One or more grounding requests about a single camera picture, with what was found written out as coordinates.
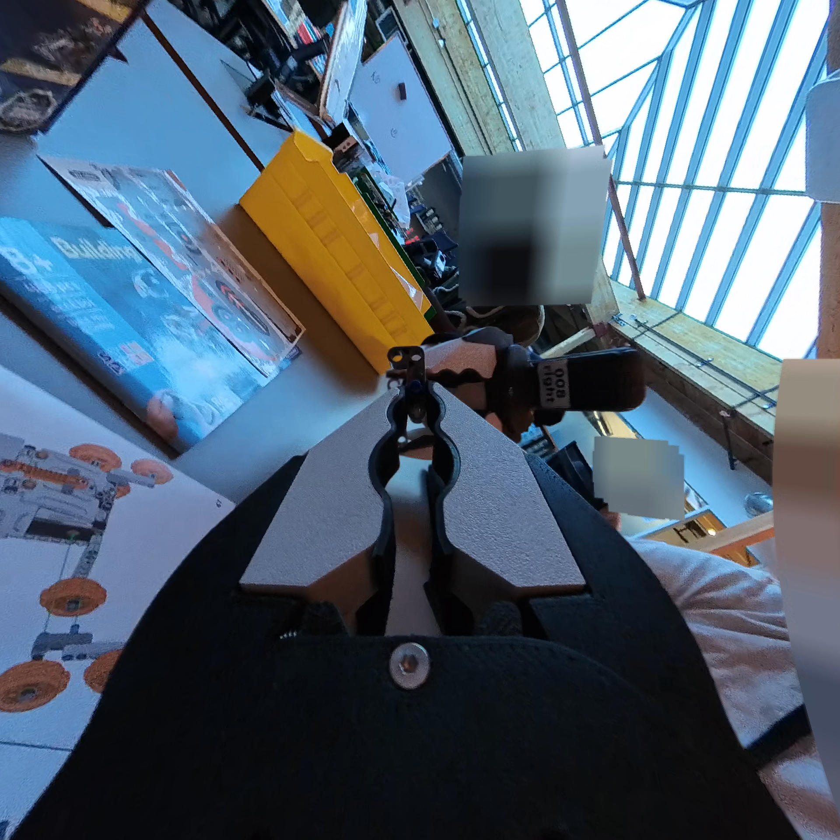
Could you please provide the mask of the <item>open white instruction booklet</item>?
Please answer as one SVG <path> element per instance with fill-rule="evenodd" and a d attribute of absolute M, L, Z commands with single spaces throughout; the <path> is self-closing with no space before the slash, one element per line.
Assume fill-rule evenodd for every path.
<path fill-rule="evenodd" d="M 162 585 L 234 509 L 2 368 L 2 838 L 67 761 Z"/>

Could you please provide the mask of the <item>white ceiling box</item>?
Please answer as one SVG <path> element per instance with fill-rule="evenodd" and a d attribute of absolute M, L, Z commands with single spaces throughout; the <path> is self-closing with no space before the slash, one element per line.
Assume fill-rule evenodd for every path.
<path fill-rule="evenodd" d="M 807 95 L 805 193 L 819 203 L 839 204 L 839 70 Z"/>

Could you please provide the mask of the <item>robot kit box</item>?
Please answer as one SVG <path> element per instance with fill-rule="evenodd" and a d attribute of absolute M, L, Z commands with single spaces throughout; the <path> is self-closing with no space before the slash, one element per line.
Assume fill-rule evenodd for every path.
<path fill-rule="evenodd" d="M 148 4 L 2 1 L 1 131 L 47 131 Z"/>

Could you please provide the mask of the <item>grey holed beam with blue pin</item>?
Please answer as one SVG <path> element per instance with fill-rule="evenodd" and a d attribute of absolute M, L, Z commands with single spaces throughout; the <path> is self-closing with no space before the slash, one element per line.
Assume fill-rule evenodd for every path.
<path fill-rule="evenodd" d="M 425 352 L 421 346 L 397 346 L 388 350 L 390 363 L 385 373 L 388 388 L 397 389 L 402 395 L 406 414 L 414 424 L 426 416 L 427 378 Z"/>

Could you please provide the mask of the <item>whiteboard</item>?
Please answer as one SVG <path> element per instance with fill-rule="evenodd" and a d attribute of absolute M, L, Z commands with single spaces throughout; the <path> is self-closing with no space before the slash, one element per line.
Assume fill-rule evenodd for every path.
<path fill-rule="evenodd" d="M 350 105 L 388 171 L 406 185 L 454 149 L 398 35 L 359 65 Z"/>

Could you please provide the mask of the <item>grey table with wooden edge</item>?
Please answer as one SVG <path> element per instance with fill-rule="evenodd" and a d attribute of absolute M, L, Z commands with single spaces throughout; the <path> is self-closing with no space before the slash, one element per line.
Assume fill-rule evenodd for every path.
<path fill-rule="evenodd" d="M 289 137 L 254 115 L 253 72 L 169 2 L 152 2 L 38 141 L 47 154 L 251 183 Z"/>

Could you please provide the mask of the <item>blue instruction booklet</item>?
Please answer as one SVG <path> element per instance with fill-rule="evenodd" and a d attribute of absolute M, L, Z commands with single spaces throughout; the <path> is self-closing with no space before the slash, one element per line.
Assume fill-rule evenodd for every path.
<path fill-rule="evenodd" d="M 2 296 L 179 454 L 300 351 L 264 373 L 114 228 L 1 219 Z"/>

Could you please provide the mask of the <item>yellow plastic bin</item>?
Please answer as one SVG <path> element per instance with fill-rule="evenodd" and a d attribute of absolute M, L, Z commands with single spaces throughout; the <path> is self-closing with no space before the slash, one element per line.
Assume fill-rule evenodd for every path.
<path fill-rule="evenodd" d="M 429 335 L 390 266 L 411 275 L 326 145 L 291 133 L 239 205 L 377 373 Z"/>

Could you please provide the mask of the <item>clear plastic bag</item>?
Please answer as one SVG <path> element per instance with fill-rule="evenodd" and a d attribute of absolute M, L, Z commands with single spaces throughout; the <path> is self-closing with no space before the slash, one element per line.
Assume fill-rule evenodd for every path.
<path fill-rule="evenodd" d="M 392 273 L 394 274 L 395 278 L 400 282 L 400 284 L 404 288 L 408 297 L 412 300 L 414 306 L 421 313 L 425 313 L 426 310 L 428 310 L 431 305 L 428 302 L 428 300 L 426 299 L 425 294 L 424 294 L 423 290 L 420 288 L 420 286 L 417 285 L 415 280 L 405 278 L 403 276 L 403 274 L 399 270 L 394 268 L 393 266 L 390 266 L 390 268 L 391 268 Z"/>

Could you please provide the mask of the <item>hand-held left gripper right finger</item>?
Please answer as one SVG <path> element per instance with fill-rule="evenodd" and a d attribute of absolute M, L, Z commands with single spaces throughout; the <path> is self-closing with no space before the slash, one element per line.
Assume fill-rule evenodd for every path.
<path fill-rule="evenodd" d="M 583 573 L 521 448 L 434 383 L 427 425 L 427 599 L 441 633 L 472 634 L 495 602 L 584 594 Z"/>

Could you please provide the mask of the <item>black phone stand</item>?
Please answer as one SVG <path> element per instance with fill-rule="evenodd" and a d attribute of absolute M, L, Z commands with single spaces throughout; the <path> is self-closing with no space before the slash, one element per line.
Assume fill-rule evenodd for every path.
<path fill-rule="evenodd" d="M 270 79 L 264 75 L 256 78 L 253 74 L 246 75 L 225 60 L 222 60 L 222 66 L 241 94 L 245 114 L 282 128 L 284 123 L 280 121 L 280 112 L 273 99 L 274 90 L 270 89 Z"/>

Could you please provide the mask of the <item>green plastic bin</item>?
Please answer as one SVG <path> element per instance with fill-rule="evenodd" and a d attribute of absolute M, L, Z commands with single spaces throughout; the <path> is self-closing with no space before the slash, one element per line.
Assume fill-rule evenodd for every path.
<path fill-rule="evenodd" d="M 359 168 L 356 173 L 350 176 L 350 179 L 364 199 L 373 218 L 382 227 L 385 236 L 391 242 L 396 257 L 404 264 L 405 271 L 411 275 L 414 285 L 423 293 L 424 302 L 421 302 L 418 306 L 425 320 L 431 323 L 437 313 L 435 305 L 429 297 L 433 290 L 425 274 L 415 265 L 412 258 L 407 254 L 404 244 L 396 235 L 396 229 L 392 225 L 392 222 L 396 221 L 396 216 L 391 205 L 385 200 L 384 193 L 366 168 Z"/>

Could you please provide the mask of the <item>person's right hand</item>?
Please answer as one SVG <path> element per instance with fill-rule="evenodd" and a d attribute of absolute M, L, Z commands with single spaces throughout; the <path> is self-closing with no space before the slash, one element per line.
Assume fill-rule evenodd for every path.
<path fill-rule="evenodd" d="M 520 445 L 522 436 L 533 425 L 534 411 L 530 407 L 513 406 L 500 409 L 497 412 L 500 420 L 500 430 L 516 445 Z"/>

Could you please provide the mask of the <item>robot sticker sheet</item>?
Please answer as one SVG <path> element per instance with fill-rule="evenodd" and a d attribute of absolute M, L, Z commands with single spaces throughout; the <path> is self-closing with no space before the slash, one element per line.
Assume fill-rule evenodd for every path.
<path fill-rule="evenodd" d="M 171 171 L 39 156 L 105 218 L 268 380 L 304 333 Z"/>

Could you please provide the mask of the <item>wooden easel board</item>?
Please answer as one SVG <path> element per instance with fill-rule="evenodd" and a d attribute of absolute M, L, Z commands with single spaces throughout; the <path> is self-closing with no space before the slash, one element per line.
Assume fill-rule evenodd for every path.
<path fill-rule="evenodd" d="M 354 74 L 361 62 L 367 9 L 366 1 L 344 1 L 333 21 L 317 102 L 318 119 L 331 127 L 341 123 L 347 111 Z"/>

